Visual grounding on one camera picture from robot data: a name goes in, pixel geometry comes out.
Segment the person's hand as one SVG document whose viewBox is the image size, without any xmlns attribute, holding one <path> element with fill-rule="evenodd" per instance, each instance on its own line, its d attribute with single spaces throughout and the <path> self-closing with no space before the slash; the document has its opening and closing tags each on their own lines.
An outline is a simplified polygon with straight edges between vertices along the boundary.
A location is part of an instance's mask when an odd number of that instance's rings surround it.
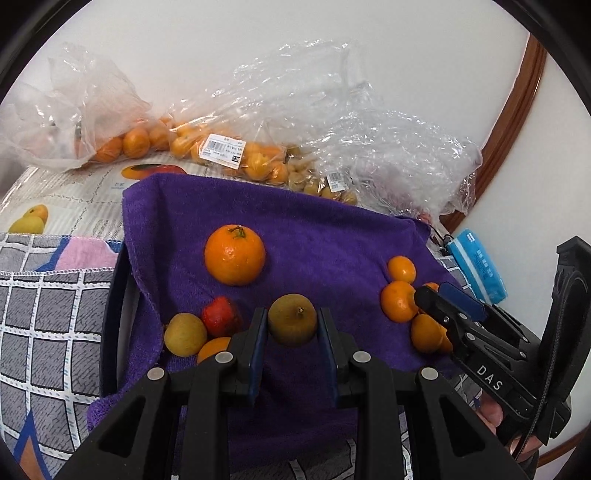
<svg viewBox="0 0 591 480">
<path fill-rule="evenodd" d="M 496 429 L 502 423 L 504 416 L 501 406 L 486 392 L 482 392 L 479 400 L 479 406 L 476 408 L 475 413 L 492 431 L 493 434 L 496 433 Z M 542 442 L 537 437 L 530 437 L 524 446 L 523 451 L 518 457 L 518 460 L 527 460 L 529 457 L 534 455 L 541 446 Z"/>
</svg>

